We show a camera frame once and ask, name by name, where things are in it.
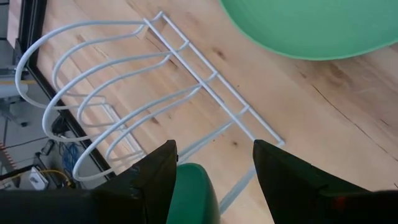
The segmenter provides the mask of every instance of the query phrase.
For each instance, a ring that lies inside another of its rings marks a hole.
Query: wire dish rack
[[[172,29],[182,38],[183,44],[178,47],[178,48],[173,48],[169,42],[162,36],[162,34],[155,28],[154,22],[163,20],[166,22]],[[100,39],[95,39],[95,40],[89,40],[83,43],[80,43],[74,47],[72,47],[70,50],[68,50],[65,54],[63,54],[58,62],[55,64],[54,69],[53,69],[53,74],[52,74],[52,83],[55,87],[55,89],[58,91],[58,93],[51,99],[51,102],[48,105],[43,105],[38,102],[35,102],[34,100],[30,99],[24,91],[22,91],[21,88],[21,75],[23,68],[25,64],[27,63],[29,57],[47,40],[52,38],[53,36],[62,33],[66,30],[74,29],[76,27],[83,27],[83,26],[92,26],[92,25],[138,25],[139,27],[132,33],[130,34],[123,34],[123,35],[116,35],[112,37],[105,37],[105,38],[100,38]],[[102,42],[109,42],[109,41],[115,41],[115,40],[121,40],[121,39],[126,39],[129,37],[134,37],[137,34],[139,34],[144,28],[150,29],[153,31],[153,33],[161,40],[161,42],[166,46],[168,51],[166,52],[157,52],[153,54],[145,54],[145,55],[133,55],[130,57],[125,57],[125,58],[120,58],[117,60],[109,60],[105,63],[99,64],[93,68],[90,68],[89,70],[83,72],[81,75],[75,77],[72,81],[70,81],[67,85],[65,85],[63,88],[60,88],[58,83],[57,83],[57,75],[60,70],[60,67],[62,63],[74,52],[77,50],[86,47],[88,45],[93,45],[93,44],[98,44]],[[190,48],[196,55],[197,57],[211,70],[211,75],[207,79],[201,78],[195,71],[192,69],[191,66],[187,63],[187,61],[184,59],[184,57],[179,53],[180,51]],[[153,70],[156,68],[161,69],[161,66],[163,66],[166,62],[170,60],[170,57],[174,56],[177,58],[180,63],[189,71],[189,73],[192,75],[193,78],[197,81],[198,84],[190,86],[184,90],[177,91],[175,93],[172,93],[171,95],[162,97],[158,100],[151,101],[150,103],[130,112],[127,116],[120,118],[113,109],[113,107],[106,102],[105,96],[99,95],[98,93],[106,88],[108,85],[113,84],[114,82],[117,82],[118,80],[122,80],[123,78],[127,77],[132,77],[134,75],[138,75],[140,73],[147,72],[149,70]],[[116,65],[118,63],[123,63],[123,62],[129,62],[133,60],[141,60],[145,58],[152,58],[152,57],[164,57],[163,60],[155,65],[152,65],[150,67],[142,68],[139,70],[135,70],[129,73],[122,74],[120,76],[117,76],[113,79],[110,79],[104,83],[102,83],[99,87],[97,87],[94,91],[92,91],[90,94],[87,95],[79,95],[79,94],[74,94],[74,93],[69,93],[71,88],[73,88],[78,82],[86,79],[88,76],[91,74],[95,73],[98,70],[101,70],[103,68],[106,68],[108,66]],[[209,82],[218,79],[219,81],[222,82],[222,84],[232,93],[238,101],[240,101],[243,104],[243,109],[238,112],[238,113],[233,113],[228,106],[224,103],[224,101],[215,93],[214,89],[212,89],[211,86],[209,86]],[[248,127],[241,121],[240,117],[242,114],[245,112],[251,113],[256,120],[261,124],[261,126],[264,127],[265,130],[267,130],[273,138],[276,139],[277,141],[277,146],[281,147],[284,145],[284,140],[265,122],[261,116],[247,103],[247,101],[232,87],[231,84],[212,66],[212,64],[199,52],[199,50],[187,39],[187,37],[178,29],[178,27],[163,13],[159,12],[158,15],[156,15],[152,20],[147,20],[143,19],[142,21],[85,21],[85,22],[79,22],[76,24],[70,24],[64,27],[61,27],[59,29],[53,30],[49,32],[48,34],[45,34],[43,37],[41,37],[37,42],[35,42],[27,51],[26,53],[22,56],[16,70],[16,85],[17,89],[19,90],[19,93],[21,96],[28,101],[29,103],[38,106],[40,108],[44,108],[44,116],[42,120],[42,127],[45,132],[45,134],[53,140],[56,141],[61,141],[61,142],[75,142],[75,141],[83,141],[86,139],[93,139],[93,143],[87,147],[87,149],[84,151],[84,153],[80,156],[79,160],[77,161],[74,169],[73,169],[73,178],[76,179],[77,181],[89,181],[96,179],[98,177],[102,177],[117,168],[130,164],[132,162],[136,162],[139,159],[143,158],[146,155],[146,152],[140,147],[139,143],[136,141],[134,136],[131,134],[132,131],[140,126],[143,122],[153,118],[154,116],[157,116],[158,114],[164,113],[167,110],[170,110],[171,108],[177,107],[178,105],[181,105],[185,102],[187,102],[189,99],[191,99],[196,93],[198,93],[199,90],[205,89],[210,96],[225,110],[225,112],[229,115],[230,119],[228,122],[225,124],[222,124],[220,127],[216,128],[214,131],[211,133],[207,134],[203,138],[201,138],[199,141],[195,141],[191,143],[190,146],[186,147],[183,149],[181,152],[179,152],[179,162],[178,164],[182,164],[186,162],[190,156],[196,152],[198,152],[204,145],[206,145],[209,141],[214,139],[215,137],[219,136],[221,133],[223,133],[226,129],[228,129],[232,124],[237,124],[243,132],[246,133],[248,138],[251,141],[254,141],[256,139],[255,135],[253,135],[252,132],[248,129]],[[144,116],[140,120],[136,121],[133,125],[131,126],[126,126],[126,121],[129,121],[131,118],[137,116],[140,112],[154,106],[158,105],[159,103],[165,102],[171,98],[174,98],[176,96],[180,95],[186,95],[180,100],[174,101],[173,103],[170,103],[169,105],[157,110],[154,113],[148,114],[147,116]],[[79,97],[83,98],[83,103],[79,105],[68,105],[68,106],[56,106],[57,102],[61,99],[63,96],[73,96],[73,97]],[[90,103],[90,100],[93,98],[98,98],[100,99],[99,102],[97,103]],[[109,118],[111,119],[110,123],[102,123],[102,124],[86,124],[82,120],[82,112],[84,111],[85,108],[90,107],[90,106],[101,106],[105,112],[107,112]],[[83,127],[106,127],[106,131],[103,133],[98,133],[95,135],[91,136],[82,136],[78,138],[65,138],[63,136],[55,136],[50,129],[50,123],[49,123],[49,115],[52,110],[70,110],[70,109],[78,109],[76,119],[77,121],[83,126]],[[106,170],[104,172],[101,172],[99,174],[95,174],[92,176],[88,177],[81,177],[79,176],[79,168],[81,166],[81,163],[86,159],[90,152],[94,150],[97,145],[103,141],[107,136],[114,132],[119,132],[120,135],[115,139],[108,150],[105,153],[105,158],[107,161],[120,161],[120,163],[116,166],[113,166],[111,169]],[[130,147],[131,153],[119,157],[119,158],[110,158],[110,155],[115,148],[115,146],[118,144],[120,141],[126,141]],[[240,178],[240,180],[235,184],[235,186],[226,194],[226,196],[221,200],[220,202],[220,212],[223,213],[225,210],[231,205],[231,203],[234,201],[234,199],[241,193],[241,191],[247,186],[249,181],[254,177],[256,171],[254,169],[254,166],[251,166],[251,168],[246,172],[244,176]]]

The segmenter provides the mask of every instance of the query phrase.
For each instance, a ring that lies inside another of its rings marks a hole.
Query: green object
[[[398,0],[220,1],[252,40],[292,58],[347,58],[398,41]]]
[[[218,202],[205,169],[198,164],[177,167],[177,180],[167,224],[218,224]]]

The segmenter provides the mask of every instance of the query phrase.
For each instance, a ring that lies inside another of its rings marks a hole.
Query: floor
[[[28,95],[39,102],[48,102],[48,98],[38,85],[30,85]],[[36,108],[26,102],[22,102],[12,105],[11,111],[17,115],[21,121],[27,121],[28,126],[22,128],[10,121],[7,122],[6,126],[5,119],[0,117],[0,136],[5,136],[6,147],[45,137],[45,134],[42,131],[42,117],[44,110]],[[58,112],[54,111],[51,114],[50,120],[55,120],[57,116]],[[73,137],[73,134],[70,131],[67,132],[66,135],[68,137]],[[48,139],[46,138],[23,146],[12,147],[7,150],[7,153],[15,163],[16,168],[28,166],[32,164],[34,154],[39,152],[45,146],[47,141]],[[82,153],[83,149],[80,147],[78,148],[80,153]],[[43,159],[43,162],[48,169],[63,170],[62,158],[58,152],[57,146],[52,149],[48,156],[41,156],[40,158]],[[83,163],[81,168],[82,175],[91,175],[97,172],[99,172],[99,169],[90,158]],[[105,181],[105,179],[97,179],[90,182],[84,182],[82,183],[82,186],[86,189],[92,189]],[[32,186],[23,179],[20,189],[31,188]]]
[[[7,36],[8,12],[8,6],[0,6],[0,37]],[[0,41],[0,68],[8,67],[11,65],[12,54],[13,48],[11,47],[10,43],[8,41]],[[38,85],[30,85],[28,95],[42,103],[46,103],[49,101]],[[45,134],[42,131],[41,127],[41,120],[44,112],[42,109],[36,108],[24,102],[11,105],[11,111],[14,115],[17,115],[19,117],[19,121],[27,121],[28,126],[22,128],[13,122],[6,122],[6,119],[0,116],[0,142],[2,142],[6,147],[45,137]],[[54,120],[57,116],[58,113],[54,111],[51,115],[51,119]],[[34,154],[40,151],[45,146],[47,141],[48,139],[42,139],[39,141],[25,144],[23,146],[13,147],[6,150],[6,153],[10,156],[10,159],[12,159],[13,163],[15,164],[14,168],[18,169],[24,166],[31,165],[33,162]],[[41,158],[43,159],[47,168],[57,170],[63,169],[62,159],[59,156],[57,146],[54,147],[53,151],[49,154],[48,157],[42,156]],[[0,167],[2,167],[0,170],[1,174],[11,171],[11,167],[4,167],[3,164],[1,164],[1,161]],[[87,162],[83,163],[82,170],[82,173],[84,175],[99,172],[98,168],[94,165],[91,159],[88,159]],[[22,176],[20,189],[32,188],[30,183],[25,178],[27,177],[27,175],[28,172]],[[103,182],[105,182],[105,179],[98,179],[97,181],[85,182],[82,184],[82,186],[87,189],[92,189],[99,184],[102,184]],[[8,185],[11,188],[13,187],[12,182],[9,182]]]
[[[398,183],[398,45],[345,60],[310,62],[294,60],[264,50],[242,35],[217,0],[138,1],[109,4],[107,0],[49,1],[43,33],[78,21],[95,19],[141,20],[164,11],[198,47],[249,104],[286,140],[284,150],[331,174],[369,190],[396,189]],[[164,22],[155,24],[172,45],[181,40]],[[16,26],[11,26],[15,33]],[[90,26],[70,30],[40,48],[38,67],[50,79],[53,65],[70,47],[98,37],[125,34],[130,26]],[[165,46],[149,29],[138,36],[84,48],[67,60],[60,72],[66,85],[81,72],[110,59],[163,52]],[[192,52],[182,52],[194,69],[206,77],[203,64]],[[73,91],[88,93],[106,80],[154,63],[160,58],[114,65],[96,72]],[[175,58],[162,69],[125,79],[101,92],[120,116],[162,96],[196,84]],[[217,94],[235,111],[242,105],[220,83]],[[67,104],[79,103],[67,98]],[[159,109],[157,105],[128,122]],[[104,122],[96,108],[86,110],[90,123]],[[150,152],[167,139],[176,139],[181,150],[208,134],[229,117],[206,91],[187,104],[140,125],[133,133]],[[272,140],[256,120],[244,116],[257,138]],[[87,129],[86,132],[98,130]],[[98,148],[104,152],[111,136]],[[252,164],[252,142],[235,125],[192,158],[209,173],[221,199]],[[124,146],[118,147],[122,156]],[[252,179],[245,191],[222,216],[225,223],[272,223],[267,205]]]

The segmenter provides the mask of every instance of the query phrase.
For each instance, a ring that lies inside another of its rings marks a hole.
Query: blue cable
[[[72,174],[73,167],[79,159],[79,150],[76,144],[73,142],[69,146],[63,145],[64,150],[62,154],[62,163],[65,170]]]

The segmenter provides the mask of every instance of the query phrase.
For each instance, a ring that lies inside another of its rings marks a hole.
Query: wood grain
[[[326,62],[293,60],[252,43],[232,25],[216,0],[186,1],[56,1],[48,2],[44,33],[88,19],[152,18],[160,10],[196,45],[205,57],[247,99],[250,105],[286,140],[284,149],[313,165],[369,190],[396,189],[398,183],[398,45],[360,57]],[[174,45],[181,40],[164,22],[156,24]],[[40,48],[38,66],[50,78],[53,65],[70,47],[84,40],[124,34],[133,26],[91,26],[60,34]],[[111,58],[160,52],[164,46],[145,30],[135,38],[89,46],[72,55],[62,67],[60,83]],[[192,52],[183,52],[202,76],[209,75]],[[161,58],[122,63],[96,72],[73,91],[89,93],[120,74],[157,63]],[[196,84],[173,58],[161,69],[128,78],[103,90],[120,116],[145,103]],[[220,83],[212,87],[233,111],[243,106]],[[63,98],[68,104],[79,99]],[[161,106],[148,109],[133,124]],[[99,108],[85,111],[87,122],[106,121]],[[134,130],[150,152],[167,139],[181,150],[228,120],[227,114],[201,91],[188,103],[160,114]],[[275,141],[249,114],[243,121],[258,138]],[[95,133],[96,129],[85,129]],[[98,149],[104,152],[114,136]],[[251,164],[252,142],[235,125],[192,158],[209,173],[221,199]],[[120,144],[115,156],[126,153]],[[222,216],[223,223],[272,223],[266,202],[253,179]]]

